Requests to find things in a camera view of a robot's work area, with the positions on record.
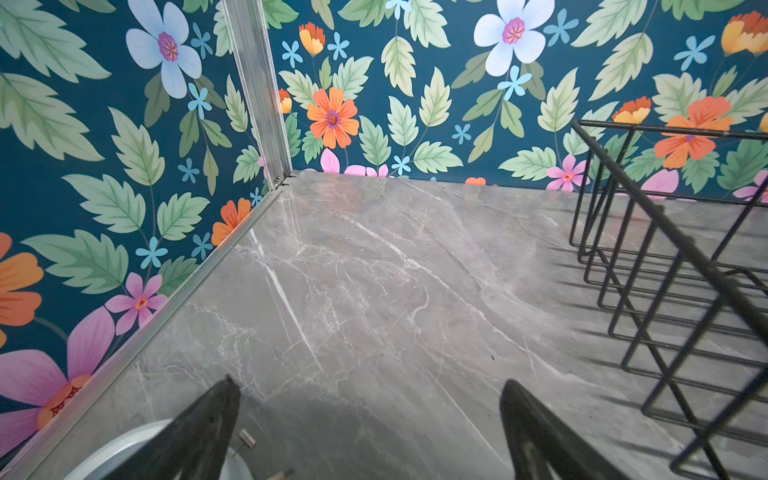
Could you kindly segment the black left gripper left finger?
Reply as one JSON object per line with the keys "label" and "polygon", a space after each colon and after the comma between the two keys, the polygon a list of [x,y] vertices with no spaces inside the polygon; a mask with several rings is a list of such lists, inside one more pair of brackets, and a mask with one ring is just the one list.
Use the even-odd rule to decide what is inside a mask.
{"label": "black left gripper left finger", "polygon": [[217,479],[234,432],[241,390],[225,376],[197,398],[109,479]]}

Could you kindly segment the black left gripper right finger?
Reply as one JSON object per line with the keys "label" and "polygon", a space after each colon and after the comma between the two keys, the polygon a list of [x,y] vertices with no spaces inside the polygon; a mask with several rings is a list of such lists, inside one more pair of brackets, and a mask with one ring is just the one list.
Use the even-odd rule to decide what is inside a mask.
{"label": "black left gripper right finger", "polygon": [[505,383],[499,408],[517,479],[626,477],[518,381]]}

